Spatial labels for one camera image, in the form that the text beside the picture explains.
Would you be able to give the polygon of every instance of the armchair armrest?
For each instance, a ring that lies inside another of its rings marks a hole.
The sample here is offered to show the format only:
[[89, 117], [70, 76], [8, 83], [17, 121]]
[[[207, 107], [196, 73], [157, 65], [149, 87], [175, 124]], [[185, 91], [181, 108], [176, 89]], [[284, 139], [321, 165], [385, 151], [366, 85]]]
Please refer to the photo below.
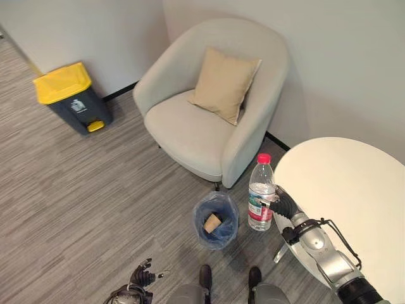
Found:
[[245, 113], [222, 154], [222, 184], [227, 188], [235, 184], [261, 146], [287, 76], [289, 59], [284, 60], [281, 70], [268, 77], [257, 75], [253, 82]]
[[177, 39], [135, 86], [133, 97], [143, 117], [154, 105], [196, 86], [205, 47], [192, 40], [188, 32]]

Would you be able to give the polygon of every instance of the bottle label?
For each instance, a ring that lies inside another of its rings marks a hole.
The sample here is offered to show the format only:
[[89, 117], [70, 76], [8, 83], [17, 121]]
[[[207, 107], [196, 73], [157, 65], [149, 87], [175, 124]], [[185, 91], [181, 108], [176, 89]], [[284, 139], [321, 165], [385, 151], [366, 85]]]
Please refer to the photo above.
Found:
[[274, 194], [260, 195], [249, 189], [249, 216], [259, 222], [271, 221], [273, 212], [269, 208], [261, 206], [260, 203], [256, 201], [256, 198], [271, 200], [273, 196]]

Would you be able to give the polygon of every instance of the yellow foot pedal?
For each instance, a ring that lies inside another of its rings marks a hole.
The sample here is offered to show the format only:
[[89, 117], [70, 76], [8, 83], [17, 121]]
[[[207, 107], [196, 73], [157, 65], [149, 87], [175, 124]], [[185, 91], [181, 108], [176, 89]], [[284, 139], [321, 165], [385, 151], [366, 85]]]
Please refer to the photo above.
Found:
[[104, 122], [102, 120], [96, 120], [87, 126], [89, 132], [97, 131], [104, 127]]

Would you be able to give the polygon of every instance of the white wall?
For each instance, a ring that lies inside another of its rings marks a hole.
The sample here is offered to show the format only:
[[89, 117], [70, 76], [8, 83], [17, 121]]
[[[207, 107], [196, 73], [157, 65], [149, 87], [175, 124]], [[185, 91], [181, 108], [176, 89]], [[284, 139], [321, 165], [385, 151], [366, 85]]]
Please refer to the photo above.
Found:
[[405, 1], [163, 3], [171, 40], [223, 16], [257, 21], [285, 37], [292, 67], [269, 131], [289, 146], [348, 137], [405, 163]]
[[0, 22], [42, 72], [83, 61], [102, 96], [139, 80], [169, 45], [161, 0], [6, 0]]

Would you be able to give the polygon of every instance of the striped carpet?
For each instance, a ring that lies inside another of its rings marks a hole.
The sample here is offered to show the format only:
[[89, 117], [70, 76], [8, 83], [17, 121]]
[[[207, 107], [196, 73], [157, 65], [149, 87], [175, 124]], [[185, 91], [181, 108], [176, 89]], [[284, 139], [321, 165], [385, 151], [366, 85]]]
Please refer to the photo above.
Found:
[[[165, 303], [173, 290], [213, 268], [213, 303], [246, 303], [247, 274], [280, 286], [291, 303], [338, 303], [287, 253], [283, 240], [247, 226], [252, 165], [228, 193], [237, 202], [237, 240], [222, 251], [202, 248], [192, 208], [213, 186], [169, 158], [146, 132], [125, 93], [109, 102], [115, 121], [83, 137], [37, 104], [34, 74], [0, 40], [0, 303], [102, 303], [140, 261], [171, 274], [149, 290]], [[276, 165], [284, 151], [264, 141]]]

